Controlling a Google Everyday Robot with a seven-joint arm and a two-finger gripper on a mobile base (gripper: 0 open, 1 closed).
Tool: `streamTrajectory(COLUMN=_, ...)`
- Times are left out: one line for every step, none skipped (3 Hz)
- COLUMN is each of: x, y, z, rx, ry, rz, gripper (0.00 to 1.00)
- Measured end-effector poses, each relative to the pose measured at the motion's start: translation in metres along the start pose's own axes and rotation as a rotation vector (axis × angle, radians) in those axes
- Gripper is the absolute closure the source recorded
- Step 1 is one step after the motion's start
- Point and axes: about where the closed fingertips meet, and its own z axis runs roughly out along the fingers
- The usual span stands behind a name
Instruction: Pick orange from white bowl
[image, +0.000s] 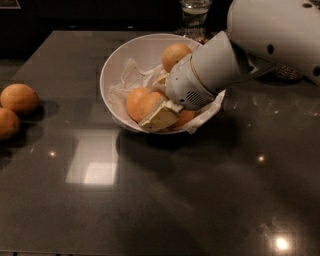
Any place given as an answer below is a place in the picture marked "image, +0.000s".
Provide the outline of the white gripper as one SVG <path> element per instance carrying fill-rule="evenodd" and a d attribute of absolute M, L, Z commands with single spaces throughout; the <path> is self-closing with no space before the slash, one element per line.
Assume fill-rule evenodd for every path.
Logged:
<path fill-rule="evenodd" d="M 139 126 L 149 133 L 158 132 L 176 123 L 183 108 L 199 110 L 217 97 L 216 93 L 211 93 L 201 82 L 191 54 L 175 64 L 169 74 L 158 76 L 153 84 L 166 84 L 165 92 L 170 100 L 158 100 L 151 112 L 139 122 Z"/>

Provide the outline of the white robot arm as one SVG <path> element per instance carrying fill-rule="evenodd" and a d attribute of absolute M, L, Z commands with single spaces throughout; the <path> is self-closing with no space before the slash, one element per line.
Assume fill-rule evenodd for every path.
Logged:
<path fill-rule="evenodd" d="M 199 110 L 226 87 L 288 66 L 320 85 L 320 9 L 311 0 L 234 0 L 227 30 L 171 69 L 166 101 L 159 100 L 140 126 L 157 132 L 181 110 Z"/>

